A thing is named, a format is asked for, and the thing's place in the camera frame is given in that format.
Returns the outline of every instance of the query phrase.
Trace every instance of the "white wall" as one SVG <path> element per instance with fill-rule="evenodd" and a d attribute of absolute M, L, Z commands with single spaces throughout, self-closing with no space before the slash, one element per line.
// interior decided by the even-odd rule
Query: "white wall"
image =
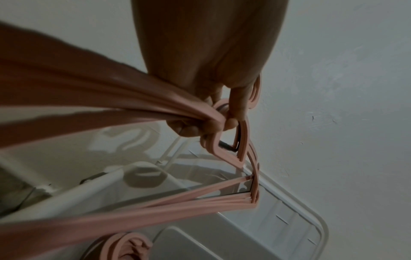
<path fill-rule="evenodd" d="M 0 20 L 144 70 L 128 1 L 0 5 Z M 324 260 L 411 258 L 409 10 L 408 0 L 291 0 L 264 68 L 262 100 L 249 116 L 252 139 L 263 171 L 328 223 Z M 64 176 L 64 185 L 72 172 L 75 179 L 136 156 L 155 158 L 174 135 L 154 128 L 161 147 L 145 145 L 142 153 L 127 146 L 142 131 L 132 127 L 9 153 Z"/>

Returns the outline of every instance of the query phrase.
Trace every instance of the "hand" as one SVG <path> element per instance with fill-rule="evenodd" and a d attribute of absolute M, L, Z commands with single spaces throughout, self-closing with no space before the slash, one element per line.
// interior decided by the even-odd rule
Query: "hand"
<path fill-rule="evenodd" d="M 287 0 L 136 0 L 134 22 L 149 74 L 212 105 L 230 88 L 225 125 L 168 121 L 185 137 L 232 129 L 280 31 Z"/>

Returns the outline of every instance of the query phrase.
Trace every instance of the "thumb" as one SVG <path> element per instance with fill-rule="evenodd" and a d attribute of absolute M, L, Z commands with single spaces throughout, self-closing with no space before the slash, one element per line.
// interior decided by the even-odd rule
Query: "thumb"
<path fill-rule="evenodd" d="M 244 121 L 248 110 L 248 100 L 251 96 L 253 85 L 232 88 L 229 99 L 229 116 L 238 121 Z"/>

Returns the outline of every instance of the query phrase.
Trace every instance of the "bundle of hangers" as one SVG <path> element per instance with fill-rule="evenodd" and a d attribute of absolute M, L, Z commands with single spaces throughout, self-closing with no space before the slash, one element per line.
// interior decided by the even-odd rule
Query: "bundle of hangers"
<path fill-rule="evenodd" d="M 249 108 L 255 107 L 259 93 L 258 78 Z M 2 124 L 2 149 L 130 123 L 157 120 L 224 123 L 228 100 L 211 107 L 184 90 L 127 65 L 35 32 L 0 24 L 0 106 L 107 108 Z M 259 166 L 249 136 L 245 120 L 239 123 L 233 145 L 221 145 L 221 133 L 203 137 L 201 145 L 239 169 L 243 168 L 248 156 L 253 168 L 251 176 L 137 204 L 122 211 L 3 224 L 0 225 L 0 259 L 27 259 L 107 234 L 219 211 L 254 208 L 258 201 Z M 237 154 L 228 152 L 227 148 Z M 198 199 L 251 179 L 249 192 Z"/>

